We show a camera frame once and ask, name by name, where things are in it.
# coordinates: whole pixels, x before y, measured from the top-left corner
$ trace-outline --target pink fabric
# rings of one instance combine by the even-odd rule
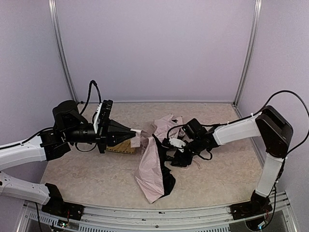
[[[135,172],[135,179],[149,203],[164,195],[160,159],[153,137],[148,138],[148,146]]]
[[[155,127],[154,135],[163,141],[166,138],[167,132],[170,128],[183,123],[182,117],[176,118],[177,122],[173,122],[174,115],[167,115],[163,118],[154,120]],[[169,137],[177,138],[180,128],[173,129]],[[160,158],[155,144],[154,137],[148,138],[148,145],[141,158],[138,169],[135,172],[135,179],[145,194],[149,203],[155,202],[164,195],[164,187],[162,180],[162,172],[160,167]]]

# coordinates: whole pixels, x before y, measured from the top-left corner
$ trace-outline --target black fabric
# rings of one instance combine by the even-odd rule
[[[162,197],[170,195],[172,192],[176,179],[174,176],[170,173],[170,169],[165,166],[165,161],[168,161],[169,156],[166,154],[166,152],[169,150],[169,148],[163,147],[161,142],[158,140],[158,138],[153,134],[157,149],[158,149],[158,154],[159,154],[159,159],[160,159],[160,167],[161,167],[161,172],[162,172],[162,177],[163,177],[163,187],[164,187],[164,195]]]

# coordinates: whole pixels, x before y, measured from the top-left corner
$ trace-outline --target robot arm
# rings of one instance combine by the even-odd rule
[[[262,137],[267,157],[260,180],[250,202],[232,205],[231,209],[234,219],[251,217],[272,210],[268,196],[282,174],[293,135],[292,126],[272,106],[266,106],[255,115],[229,124],[217,124],[209,131],[194,118],[183,126],[183,130],[192,141],[185,141],[185,145],[176,151],[171,162],[172,166],[190,165],[193,156],[200,156],[203,150],[210,152],[213,148],[232,141]],[[163,141],[163,145],[171,145],[171,142]]]
[[[50,161],[70,151],[74,143],[96,143],[100,153],[133,138],[135,132],[109,119],[112,101],[104,100],[97,110],[94,124],[79,113],[74,101],[64,101],[53,109],[55,125],[32,139],[0,146],[0,195],[42,204],[42,211],[60,217],[80,220],[83,206],[64,202],[57,186],[34,184],[1,172],[4,169],[34,161]]]

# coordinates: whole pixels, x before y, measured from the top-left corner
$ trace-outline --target wire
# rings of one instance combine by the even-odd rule
[[[268,220],[268,218],[269,218],[269,211],[266,210],[266,220]]]
[[[88,106],[88,104],[89,104],[90,96],[91,96],[91,87],[92,87],[92,85],[94,85],[94,86],[96,87],[96,89],[97,89],[98,101],[99,101],[99,103],[100,103],[100,104],[102,103],[101,93],[100,93],[100,90],[99,90],[99,88],[98,88],[98,85],[97,85],[96,81],[91,80],[90,83],[89,83],[89,89],[88,89],[87,100],[86,100],[85,106],[83,107],[83,109],[82,109],[82,111],[81,111],[81,113],[80,113],[81,115],[84,113],[84,111],[86,110],[86,108],[87,108],[87,106]],[[94,123],[94,121],[95,121],[95,116],[96,116],[96,114],[97,114],[97,112],[95,111],[94,114],[92,115],[92,123]],[[78,151],[80,151],[80,152],[89,152],[89,151],[93,151],[93,150],[96,148],[96,146],[97,146],[97,144],[95,144],[95,146],[94,146],[92,149],[90,149],[90,150],[88,150],[88,151],[82,151],[82,150],[80,150],[80,149],[77,147],[77,144],[78,144],[78,143],[75,143],[75,147],[76,147],[76,149],[77,149]]]
[[[207,125],[207,124],[201,124],[203,127],[216,127],[216,126],[221,126],[221,125],[224,125],[224,124],[221,124],[221,123],[216,123],[216,124],[210,124],[210,125]]]
[[[276,200],[277,200],[277,187],[276,187],[276,184],[274,184],[273,188],[275,189],[274,209],[273,209],[273,211],[272,211],[270,220],[268,221],[268,223],[266,224],[266,226],[264,226],[264,227],[262,228],[262,230],[265,229],[267,226],[270,225],[270,223],[271,223],[271,221],[272,221],[272,219],[274,218],[274,215],[275,215],[275,211],[276,211]]]
[[[39,214],[39,207],[38,207],[38,204],[35,202],[35,206],[37,207],[37,216],[38,216],[38,223],[39,223],[39,228],[40,228],[40,231],[42,231],[42,227],[41,227],[41,221],[40,221],[40,214]]]
[[[202,160],[211,160],[212,159],[212,153],[210,151],[207,151],[207,152],[211,155],[210,158],[204,158],[200,154],[198,154],[197,156],[200,157]]]
[[[269,101],[270,101],[273,97],[275,97],[276,95],[278,95],[278,94],[280,94],[280,93],[290,93],[290,94],[293,94],[294,96],[296,96],[296,97],[301,101],[301,103],[303,104],[303,106],[304,106],[304,108],[305,108],[305,110],[306,110],[306,112],[307,112],[308,119],[309,119],[309,110],[308,110],[308,107],[306,106],[304,100],[302,100],[301,97],[300,97],[298,94],[296,94],[295,92],[290,91],[290,90],[281,90],[281,91],[278,91],[278,92],[274,93],[273,95],[271,95],[271,96],[269,97],[269,99],[266,101],[266,103],[262,106],[262,108],[261,108],[258,112],[256,112],[254,115],[257,115],[259,112],[261,112],[261,111],[263,110],[263,108],[269,103]],[[309,128],[308,128],[308,132],[307,132],[307,134],[306,134],[304,140],[301,141],[301,142],[300,142],[299,144],[297,144],[296,146],[294,146],[292,149],[290,149],[290,150],[288,151],[287,155],[290,154],[292,151],[294,151],[294,150],[295,150],[296,148],[298,148],[299,146],[301,146],[301,145],[308,139],[308,137],[309,137]]]
[[[54,232],[54,221],[52,223],[52,226],[49,226],[49,228],[52,230],[52,232]]]
[[[70,215],[70,210],[68,210],[68,217],[67,217],[68,223],[67,223],[67,227],[69,226],[69,223],[70,223],[69,215]]]
[[[92,119],[91,119],[92,124],[95,123],[95,116],[96,116],[96,115],[97,115],[97,111],[95,111],[95,113],[92,115]]]
[[[95,144],[94,147],[91,148],[90,150],[88,150],[88,151],[82,151],[82,150],[80,150],[80,149],[78,148],[77,144],[78,144],[78,143],[75,143],[75,147],[76,147],[76,149],[77,149],[78,151],[80,151],[80,152],[90,152],[90,151],[93,151],[93,150],[97,147],[97,144]]]
[[[83,107],[83,109],[82,109],[82,111],[81,111],[81,115],[84,113],[85,109],[87,108],[87,106],[88,106],[88,104],[89,104],[92,85],[94,85],[94,86],[96,87],[96,89],[97,89],[99,103],[102,103],[101,93],[100,93],[100,90],[99,90],[99,88],[98,88],[98,85],[97,85],[97,83],[96,83],[94,80],[91,80],[90,83],[89,83],[89,89],[88,89],[87,100],[86,100],[85,106]]]
[[[173,130],[173,129],[175,129],[175,128],[178,128],[178,127],[185,126],[185,125],[186,125],[186,124],[181,124],[181,125],[177,125],[177,126],[174,126],[174,127],[170,128],[170,129],[168,130],[168,133],[167,133],[167,138],[169,139],[169,133],[171,132],[171,130]]]
[[[42,133],[43,131],[51,130],[51,129],[53,129],[53,128],[52,128],[52,127],[44,128],[44,129],[40,130],[39,132],[36,132],[33,136],[29,137],[28,139],[22,141],[21,143],[12,144],[12,145],[8,145],[8,146],[3,146],[3,147],[0,147],[0,150],[7,149],[7,148],[11,148],[11,147],[15,147],[15,146],[19,146],[19,145],[22,145],[22,144],[25,144],[26,142],[30,141],[31,139],[33,139],[35,136],[37,136],[38,134]]]

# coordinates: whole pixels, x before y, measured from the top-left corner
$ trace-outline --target lavender wall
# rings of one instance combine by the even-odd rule
[[[232,102],[254,0],[57,1],[79,100]],[[97,101],[94,94],[92,101]]]
[[[52,126],[52,108],[70,98],[56,49],[48,1],[1,1],[0,144]],[[6,173],[39,182],[45,163]],[[14,231],[23,200],[0,197],[0,231]]]
[[[261,19],[245,90],[240,101],[243,115],[258,110],[275,91],[290,89],[309,105],[309,1],[263,1]],[[308,131],[303,106],[292,95],[271,101],[293,126],[292,145]],[[257,140],[262,151],[261,140]],[[309,142],[289,155],[279,182],[286,190],[300,231],[309,227]]]

